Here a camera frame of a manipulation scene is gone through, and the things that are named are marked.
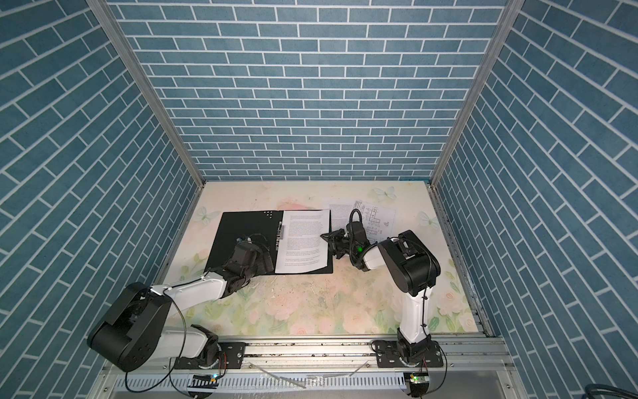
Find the text printed paper sheet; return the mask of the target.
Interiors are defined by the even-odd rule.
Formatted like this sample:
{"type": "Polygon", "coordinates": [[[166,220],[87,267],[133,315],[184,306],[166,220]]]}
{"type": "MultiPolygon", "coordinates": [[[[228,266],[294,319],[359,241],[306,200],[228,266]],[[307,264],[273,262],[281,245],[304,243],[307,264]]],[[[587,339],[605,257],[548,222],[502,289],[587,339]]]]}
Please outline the text printed paper sheet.
{"type": "Polygon", "coordinates": [[[286,210],[278,241],[275,274],[310,274],[328,266],[328,244],[321,234],[330,232],[330,211],[286,210]]]}

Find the red folder with black inside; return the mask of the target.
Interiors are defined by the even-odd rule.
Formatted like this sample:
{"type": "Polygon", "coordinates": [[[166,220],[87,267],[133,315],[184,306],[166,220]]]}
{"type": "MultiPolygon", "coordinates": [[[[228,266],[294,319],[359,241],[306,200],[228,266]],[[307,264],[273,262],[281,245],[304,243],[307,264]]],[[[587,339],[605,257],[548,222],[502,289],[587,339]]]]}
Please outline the red folder with black inside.
{"type": "Polygon", "coordinates": [[[230,211],[221,216],[214,242],[205,266],[206,272],[218,272],[232,257],[237,244],[257,244],[270,257],[272,269],[268,275],[332,274],[333,260],[330,249],[325,249],[325,264],[312,269],[288,268],[277,265],[277,256],[282,251],[282,226],[285,216],[300,214],[296,210],[230,211]]]}

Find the technical drawing paper sheet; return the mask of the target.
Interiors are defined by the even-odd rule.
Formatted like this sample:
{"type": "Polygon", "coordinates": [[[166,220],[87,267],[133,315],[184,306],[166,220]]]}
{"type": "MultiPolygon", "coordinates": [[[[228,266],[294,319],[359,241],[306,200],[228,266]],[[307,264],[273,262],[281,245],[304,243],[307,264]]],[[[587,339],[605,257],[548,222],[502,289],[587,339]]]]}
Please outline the technical drawing paper sheet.
{"type": "Polygon", "coordinates": [[[393,236],[394,209],[361,200],[356,200],[354,207],[362,214],[362,224],[370,242],[379,242],[393,236]]]}

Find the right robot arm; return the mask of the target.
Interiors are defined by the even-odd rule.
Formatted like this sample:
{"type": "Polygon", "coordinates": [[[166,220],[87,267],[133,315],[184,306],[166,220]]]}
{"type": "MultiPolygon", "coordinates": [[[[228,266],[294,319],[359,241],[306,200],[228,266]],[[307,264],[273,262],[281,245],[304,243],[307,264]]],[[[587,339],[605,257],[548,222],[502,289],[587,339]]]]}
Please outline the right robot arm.
{"type": "Polygon", "coordinates": [[[375,244],[362,234],[348,234],[344,229],[320,237],[336,258],[348,256],[361,271],[389,271],[395,286],[404,294],[398,339],[405,347],[423,346],[431,339],[427,314],[441,267],[413,231],[408,229],[375,244]]]}

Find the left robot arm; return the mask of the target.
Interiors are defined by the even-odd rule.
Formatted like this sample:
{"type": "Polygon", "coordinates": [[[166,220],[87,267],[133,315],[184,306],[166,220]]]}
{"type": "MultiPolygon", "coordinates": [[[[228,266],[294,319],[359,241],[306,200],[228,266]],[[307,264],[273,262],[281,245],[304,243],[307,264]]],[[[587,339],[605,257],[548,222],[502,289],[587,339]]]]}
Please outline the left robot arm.
{"type": "Polygon", "coordinates": [[[149,360],[175,358],[198,368],[219,363],[219,336],[199,324],[182,322],[176,329],[166,321],[196,305],[224,299],[250,280],[274,271],[267,246],[243,241],[224,265],[178,284],[129,284],[91,330],[87,345],[123,372],[149,360]]]}

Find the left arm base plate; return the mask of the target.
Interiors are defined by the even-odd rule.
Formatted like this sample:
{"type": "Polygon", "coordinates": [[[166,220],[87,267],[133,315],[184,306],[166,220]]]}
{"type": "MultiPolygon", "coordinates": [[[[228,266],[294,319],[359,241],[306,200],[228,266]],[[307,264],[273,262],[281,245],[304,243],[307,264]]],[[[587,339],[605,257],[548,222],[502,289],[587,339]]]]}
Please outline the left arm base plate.
{"type": "Polygon", "coordinates": [[[229,370],[240,369],[244,360],[245,342],[217,342],[206,347],[197,357],[180,357],[175,361],[177,370],[229,370]]]}

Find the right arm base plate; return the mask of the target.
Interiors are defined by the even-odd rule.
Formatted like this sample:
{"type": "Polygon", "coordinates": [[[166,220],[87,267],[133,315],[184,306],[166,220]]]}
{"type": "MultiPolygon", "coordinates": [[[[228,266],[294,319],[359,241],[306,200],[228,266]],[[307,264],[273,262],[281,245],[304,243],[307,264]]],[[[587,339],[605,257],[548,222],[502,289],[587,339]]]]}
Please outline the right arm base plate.
{"type": "Polygon", "coordinates": [[[424,340],[417,343],[374,340],[370,343],[377,367],[443,367],[445,361],[438,342],[424,340]]]}

